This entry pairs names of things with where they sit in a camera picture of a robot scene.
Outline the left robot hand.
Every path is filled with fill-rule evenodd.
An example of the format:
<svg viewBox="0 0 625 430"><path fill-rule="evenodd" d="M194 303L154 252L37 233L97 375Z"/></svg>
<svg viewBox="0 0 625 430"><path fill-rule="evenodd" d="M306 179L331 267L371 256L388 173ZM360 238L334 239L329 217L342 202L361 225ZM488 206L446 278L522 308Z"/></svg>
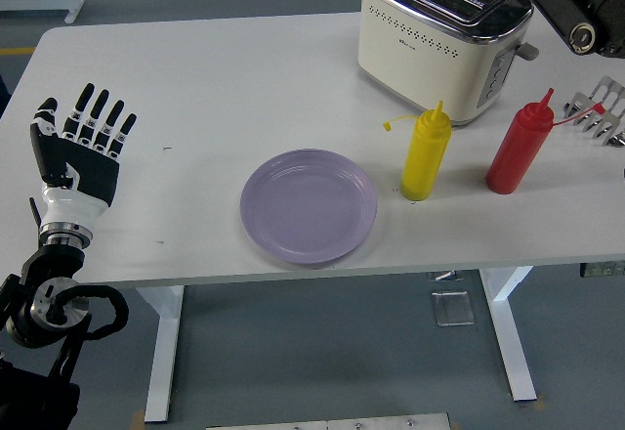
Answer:
<svg viewBox="0 0 625 430"><path fill-rule="evenodd" d="M113 202L118 157L137 116L131 113L119 123L124 102L118 101L108 116L101 118L109 93L94 92L93 84L84 87L61 129L57 128L58 102L54 98L47 99L31 121L30 140L47 205L43 224L68 223L87 228Z"/></svg>

